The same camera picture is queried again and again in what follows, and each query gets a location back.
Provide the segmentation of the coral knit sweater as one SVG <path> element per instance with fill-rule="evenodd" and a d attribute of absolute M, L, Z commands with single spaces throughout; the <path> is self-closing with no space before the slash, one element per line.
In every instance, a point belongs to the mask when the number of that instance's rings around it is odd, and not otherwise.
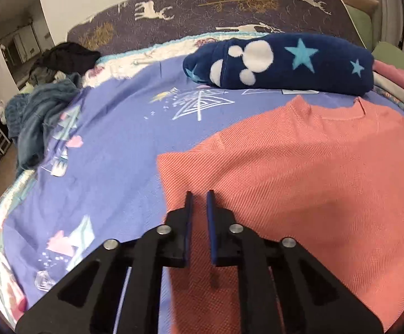
<path fill-rule="evenodd" d="M 404 311 L 404 117 L 295 97 L 161 154 L 167 208 L 194 195 L 190 267 L 171 270 L 173 333 L 239 333 L 237 274 L 209 257 L 206 194 L 269 240 L 293 237 L 390 328 Z"/>

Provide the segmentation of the stack of folded pink clothes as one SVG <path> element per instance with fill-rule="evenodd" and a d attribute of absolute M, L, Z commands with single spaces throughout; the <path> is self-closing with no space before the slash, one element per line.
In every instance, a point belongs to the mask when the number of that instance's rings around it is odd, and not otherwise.
<path fill-rule="evenodd" d="M 404 70 L 375 60 L 374 91 L 392 101 L 404 112 Z"/>

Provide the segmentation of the teal knit clothes pile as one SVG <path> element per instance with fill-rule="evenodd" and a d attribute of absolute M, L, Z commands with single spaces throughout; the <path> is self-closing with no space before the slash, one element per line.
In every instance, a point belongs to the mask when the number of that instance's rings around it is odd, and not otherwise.
<path fill-rule="evenodd" d="M 9 138 L 17 149 L 16 174 L 36 168 L 44 159 L 49 137 L 62 112 L 78 95 L 81 76 L 37 85 L 29 94 L 17 94 L 6 104 Z"/>

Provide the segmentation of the green pillow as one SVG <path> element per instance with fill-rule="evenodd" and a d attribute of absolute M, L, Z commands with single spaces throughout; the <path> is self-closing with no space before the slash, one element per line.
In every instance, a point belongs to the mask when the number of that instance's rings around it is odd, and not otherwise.
<path fill-rule="evenodd" d="M 370 16 L 349 5 L 346 5 L 346 8 L 366 48 L 370 51 L 375 51 L 375 59 L 388 65 L 392 65 L 397 69 L 404 70 L 404 52 L 386 41 L 380 41 L 374 47 L 372 41 L 372 21 Z"/>

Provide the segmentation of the blue patterned bed sheet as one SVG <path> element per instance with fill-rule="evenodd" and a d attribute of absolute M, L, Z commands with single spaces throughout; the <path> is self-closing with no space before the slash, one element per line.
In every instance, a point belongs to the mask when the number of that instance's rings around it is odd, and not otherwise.
<path fill-rule="evenodd" d="M 16 333 L 173 333 L 170 272 L 190 260 L 163 266 L 171 210 L 161 154 L 191 150 L 295 97 L 328 109 L 361 98 L 398 112 L 373 89 L 353 97 L 200 84 L 184 73 L 185 57 L 84 88 L 62 112 L 3 223 L 11 287 L 23 302 Z M 269 240 L 237 219 L 230 231 L 237 265 L 211 264 L 237 274 L 239 333 L 404 332 L 404 311 L 385 329 L 295 238 Z"/>

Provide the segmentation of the navy star fleece blanket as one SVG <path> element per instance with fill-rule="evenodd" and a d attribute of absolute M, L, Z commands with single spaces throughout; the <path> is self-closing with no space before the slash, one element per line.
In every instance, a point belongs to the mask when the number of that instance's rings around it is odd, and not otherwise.
<path fill-rule="evenodd" d="M 361 97 L 373 89 L 372 54 L 343 38 L 272 33 L 211 42 L 183 60 L 192 81 L 229 90 L 317 90 Z"/>

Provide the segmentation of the dark deer pattern headboard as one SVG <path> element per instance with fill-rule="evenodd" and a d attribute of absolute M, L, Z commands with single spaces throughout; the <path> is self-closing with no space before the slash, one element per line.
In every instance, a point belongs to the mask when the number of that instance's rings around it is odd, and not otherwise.
<path fill-rule="evenodd" d="M 67 40 L 108 55 L 208 33 L 317 33 L 363 44 L 342 0 L 127 0 Z"/>

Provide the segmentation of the black garment on bed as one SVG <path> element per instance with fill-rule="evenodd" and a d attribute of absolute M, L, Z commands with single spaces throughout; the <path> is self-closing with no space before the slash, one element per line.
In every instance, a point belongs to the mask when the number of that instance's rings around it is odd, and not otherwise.
<path fill-rule="evenodd" d="M 84 75 L 100 58 L 99 51 L 91 51 L 76 42 L 67 41 L 44 51 L 34 62 L 30 72 L 40 67 L 61 71 L 66 75 L 75 72 Z"/>

